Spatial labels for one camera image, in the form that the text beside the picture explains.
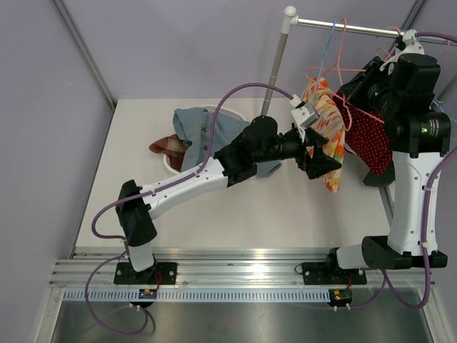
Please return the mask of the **orange floral skirt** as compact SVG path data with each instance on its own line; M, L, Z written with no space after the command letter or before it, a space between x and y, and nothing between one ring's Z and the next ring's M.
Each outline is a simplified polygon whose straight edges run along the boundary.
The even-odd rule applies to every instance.
M312 78L306 86L302 99L313 105L319 114L319 120L312 125L314 131L328 139L323 146L323 152L343 164L345 154L345 125L340 110L333 100L333 94L328 90L324 78Z

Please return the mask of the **red polka dot skirt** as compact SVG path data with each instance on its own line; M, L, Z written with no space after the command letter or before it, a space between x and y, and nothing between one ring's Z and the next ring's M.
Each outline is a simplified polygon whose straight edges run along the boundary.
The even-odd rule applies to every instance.
M382 175L392 160L392 150L383 127L383 120L373 111L360 110L343 99L338 90L333 102L340 111L345 127L345 143L349 145L375 175Z

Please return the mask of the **dark dotted skirt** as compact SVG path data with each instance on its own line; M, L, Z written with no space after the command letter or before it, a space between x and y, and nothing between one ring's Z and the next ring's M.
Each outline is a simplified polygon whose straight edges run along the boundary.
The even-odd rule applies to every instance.
M363 178L363 184L368 187L387 187L396 179L392 159L382 159L370 168Z

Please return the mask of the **light blue denim skirt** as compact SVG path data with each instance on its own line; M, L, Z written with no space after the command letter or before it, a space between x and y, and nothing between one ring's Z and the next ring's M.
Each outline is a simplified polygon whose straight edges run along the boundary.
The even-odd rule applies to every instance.
M207 151L215 153L230 144L250 123L236 119L220 111L214 126L211 125L214 110L208 107L176 109L173 126L179 140L184 143L186 152L181 171L201 164Z

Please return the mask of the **red plaid skirt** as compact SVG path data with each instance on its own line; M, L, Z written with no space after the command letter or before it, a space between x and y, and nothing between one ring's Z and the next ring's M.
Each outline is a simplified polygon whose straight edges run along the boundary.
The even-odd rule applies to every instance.
M161 138L149 145L149 150L156 154L164 154L173 158L183 158L188 147L176 134Z

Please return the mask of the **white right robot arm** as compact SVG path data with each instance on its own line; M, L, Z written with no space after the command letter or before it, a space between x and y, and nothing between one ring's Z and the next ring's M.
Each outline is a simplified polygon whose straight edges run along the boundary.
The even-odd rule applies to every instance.
M350 270L444 268L438 249L436 194L441 167L449 157L451 121L430 105L441 68L436 58L406 53L383 63L375 57L341 87L349 103L381 115L393 152L395 198L390 232L334 248L324 265L327 280L342 282Z

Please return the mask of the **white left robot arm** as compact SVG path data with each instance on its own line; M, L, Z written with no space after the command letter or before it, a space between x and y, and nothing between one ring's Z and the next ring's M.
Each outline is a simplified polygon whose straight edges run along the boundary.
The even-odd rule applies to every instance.
M263 162L294 159L309 179L340 169L341 163L323 151L327 141L311 127L292 127L280 134L275 119L258 116L206 163L152 186L125 182L116 214L126 235L128 278L139 284L158 280L151 250L151 241L157 235L154 219L198 195L246 181L257 174Z

